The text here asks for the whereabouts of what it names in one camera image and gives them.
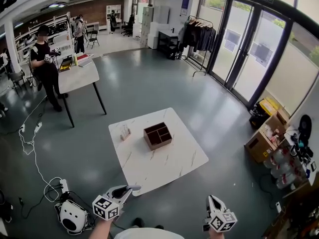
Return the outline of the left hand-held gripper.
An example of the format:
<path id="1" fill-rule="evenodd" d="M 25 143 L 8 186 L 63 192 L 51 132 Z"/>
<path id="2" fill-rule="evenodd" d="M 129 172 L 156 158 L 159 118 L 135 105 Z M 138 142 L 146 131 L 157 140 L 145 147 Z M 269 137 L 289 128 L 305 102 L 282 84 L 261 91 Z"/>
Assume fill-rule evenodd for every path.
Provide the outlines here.
<path id="1" fill-rule="evenodd" d="M 120 215 L 125 201 L 130 195 L 140 195 L 140 185 L 116 186 L 105 194 L 98 195 L 92 203 L 93 213 L 105 221 L 112 220 Z"/>

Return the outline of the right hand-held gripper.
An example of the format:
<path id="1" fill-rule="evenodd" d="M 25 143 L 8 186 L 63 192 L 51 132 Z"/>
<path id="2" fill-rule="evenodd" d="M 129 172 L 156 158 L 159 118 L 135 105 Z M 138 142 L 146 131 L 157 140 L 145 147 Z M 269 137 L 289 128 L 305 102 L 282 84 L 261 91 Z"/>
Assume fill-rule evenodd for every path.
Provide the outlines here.
<path id="1" fill-rule="evenodd" d="M 209 229 L 214 229 L 217 233 L 226 232 L 238 221 L 235 214 L 226 208 L 224 202 L 213 195 L 207 197 L 207 212 L 208 217 L 204 219 L 202 227 L 204 232 Z"/>

